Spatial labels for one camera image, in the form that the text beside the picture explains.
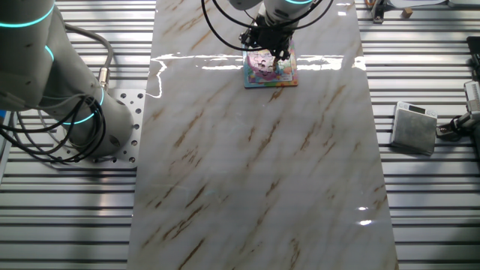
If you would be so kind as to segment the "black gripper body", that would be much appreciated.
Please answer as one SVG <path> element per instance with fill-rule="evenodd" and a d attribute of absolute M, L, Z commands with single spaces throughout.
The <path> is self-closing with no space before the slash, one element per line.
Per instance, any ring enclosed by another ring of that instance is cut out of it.
<path fill-rule="evenodd" d="M 293 31 L 284 28 L 250 29 L 249 48 L 261 50 L 288 50 Z"/>

